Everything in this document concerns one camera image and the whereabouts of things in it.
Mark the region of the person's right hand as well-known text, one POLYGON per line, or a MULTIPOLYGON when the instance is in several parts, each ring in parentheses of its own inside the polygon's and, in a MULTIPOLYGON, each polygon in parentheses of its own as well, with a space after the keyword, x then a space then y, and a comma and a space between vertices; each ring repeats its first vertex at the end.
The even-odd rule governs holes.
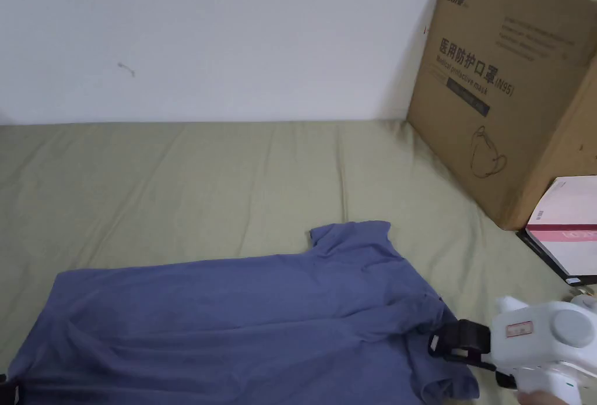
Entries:
POLYGON ((517 400, 520 405, 568 405, 567 402, 544 391, 518 392, 517 400))

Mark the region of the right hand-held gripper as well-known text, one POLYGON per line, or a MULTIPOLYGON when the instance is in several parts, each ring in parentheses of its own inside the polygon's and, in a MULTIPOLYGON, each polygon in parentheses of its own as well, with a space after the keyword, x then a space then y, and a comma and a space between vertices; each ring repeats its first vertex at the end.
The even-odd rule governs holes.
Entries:
POLYGON ((581 404, 583 389, 596 385, 596 302, 527 304, 497 299, 488 326, 465 322, 421 323, 406 335, 408 346, 427 346, 433 358, 495 372, 504 388, 548 392, 567 404, 581 404))

